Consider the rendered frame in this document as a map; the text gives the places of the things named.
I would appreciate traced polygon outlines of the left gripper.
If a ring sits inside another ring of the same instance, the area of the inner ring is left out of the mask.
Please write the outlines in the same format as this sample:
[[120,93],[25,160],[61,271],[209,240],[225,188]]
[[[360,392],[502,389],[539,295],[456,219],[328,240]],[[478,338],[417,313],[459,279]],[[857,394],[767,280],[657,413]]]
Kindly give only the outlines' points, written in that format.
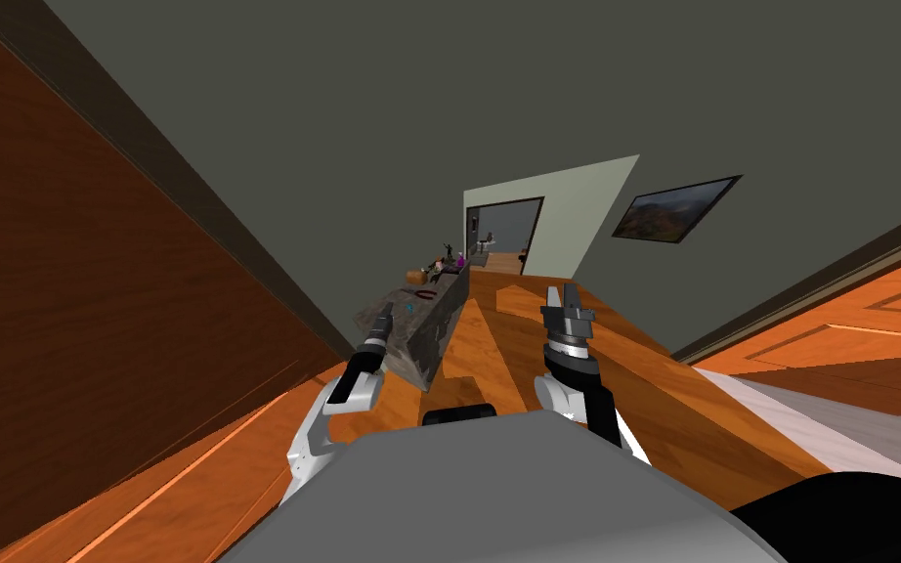
[[394,325],[393,308],[393,304],[386,304],[382,307],[367,333],[366,341],[386,343],[389,340]]

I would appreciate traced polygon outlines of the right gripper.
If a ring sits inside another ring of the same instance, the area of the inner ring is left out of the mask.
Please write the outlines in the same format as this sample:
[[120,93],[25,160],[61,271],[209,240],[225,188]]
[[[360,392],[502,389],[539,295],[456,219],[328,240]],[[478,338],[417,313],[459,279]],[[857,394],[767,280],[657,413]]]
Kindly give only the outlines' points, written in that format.
[[547,337],[566,345],[586,345],[593,336],[595,313],[582,309],[576,283],[565,283],[563,301],[558,286],[550,286],[546,294],[546,306],[540,308]]

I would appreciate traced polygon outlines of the dark framed landscape picture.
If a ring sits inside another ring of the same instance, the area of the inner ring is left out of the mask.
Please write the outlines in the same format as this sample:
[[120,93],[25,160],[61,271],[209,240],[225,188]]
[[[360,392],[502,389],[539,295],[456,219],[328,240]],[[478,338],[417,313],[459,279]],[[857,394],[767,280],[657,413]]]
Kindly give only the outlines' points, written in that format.
[[735,175],[638,195],[621,217],[612,237],[677,244],[742,178]]

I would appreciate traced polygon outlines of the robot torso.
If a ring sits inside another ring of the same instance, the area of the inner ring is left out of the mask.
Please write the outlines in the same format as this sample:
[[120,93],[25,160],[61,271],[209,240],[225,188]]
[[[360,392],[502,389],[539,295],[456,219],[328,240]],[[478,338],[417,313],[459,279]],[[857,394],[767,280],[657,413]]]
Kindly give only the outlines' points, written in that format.
[[713,501],[553,411],[374,433],[218,563],[786,563]]

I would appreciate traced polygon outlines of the orange panelled wooden door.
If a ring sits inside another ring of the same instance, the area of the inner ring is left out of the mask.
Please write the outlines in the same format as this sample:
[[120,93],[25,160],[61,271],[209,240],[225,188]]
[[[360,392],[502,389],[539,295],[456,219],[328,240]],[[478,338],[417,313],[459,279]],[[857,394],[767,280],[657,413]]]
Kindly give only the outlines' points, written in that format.
[[696,366],[901,415],[901,265]]

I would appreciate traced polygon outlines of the dark marble table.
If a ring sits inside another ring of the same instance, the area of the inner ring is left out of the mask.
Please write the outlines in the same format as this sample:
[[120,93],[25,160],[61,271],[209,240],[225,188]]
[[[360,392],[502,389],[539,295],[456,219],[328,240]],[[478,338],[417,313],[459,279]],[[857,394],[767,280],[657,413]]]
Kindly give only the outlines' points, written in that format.
[[353,322],[367,333],[392,305],[393,328],[384,365],[423,393],[429,392],[469,297],[472,266],[449,244],[424,269],[409,270],[406,281],[361,309]]

